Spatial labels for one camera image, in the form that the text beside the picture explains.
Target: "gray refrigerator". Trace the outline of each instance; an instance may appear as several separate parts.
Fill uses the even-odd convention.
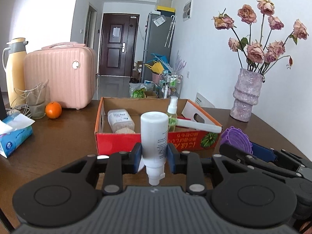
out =
[[[173,18],[165,17],[166,21],[160,26],[156,26],[153,19],[158,16],[159,15],[149,13],[144,44],[143,64],[154,58],[151,54],[165,55],[168,61],[170,59],[171,45],[170,48],[168,48],[169,40],[167,47],[165,47],[165,43],[170,29],[170,23]],[[143,65],[140,82],[144,83],[144,80],[152,80],[152,71]]]

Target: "brown tabletop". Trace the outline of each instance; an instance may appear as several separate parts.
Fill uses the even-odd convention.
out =
[[[47,117],[37,120],[33,124],[33,135],[30,136],[9,159],[0,157],[0,207],[13,224],[19,225],[12,206],[12,196],[21,185],[49,173],[65,164],[79,159],[87,154],[96,154],[94,128],[99,101],[93,100],[81,110],[65,109],[61,117],[50,120]],[[264,147],[289,152],[299,156],[304,155],[272,127],[252,115],[248,123],[239,122],[229,116],[230,111],[225,109],[206,108],[216,120],[225,128],[235,126],[249,136],[252,142]],[[218,152],[215,149],[198,151],[202,157],[210,157]],[[166,165],[166,177],[160,185],[185,185],[186,177],[183,174],[173,175]],[[103,176],[100,176],[98,186],[101,186]],[[209,178],[206,183],[211,186]],[[147,186],[148,179],[143,170],[136,175],[124,175],[124,185]],[[6,233],[0,226],[0,234]]]

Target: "vase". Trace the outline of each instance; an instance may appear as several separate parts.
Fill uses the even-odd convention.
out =
[[[239,121],[248,122],[252,115],[252,106],[258,104],[263,76],[241,68],[235,85],[235,98],[230,116]]]

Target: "doorway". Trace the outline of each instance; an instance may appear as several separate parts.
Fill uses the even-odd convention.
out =
[[[87,21],[85,23],[85,37],[84,37],[84,44],[87,47],[93,49],[94,43],[94,35],[96,31],[96,10],[89,5],[88,14],[87,14]]]
[[[103,15],[99,74],[127,76],[132,74],[139,15]]]

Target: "purple lid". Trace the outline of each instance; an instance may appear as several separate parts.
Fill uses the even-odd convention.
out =
[[[221,135],[220,144],[230,144],[234,147],[245,151],[248,154],[253,154],[252,152],[252,144],[248,139],[248,136],[244,134],[240,129],[236,129],[235,127],[230,127],[226,129]]]

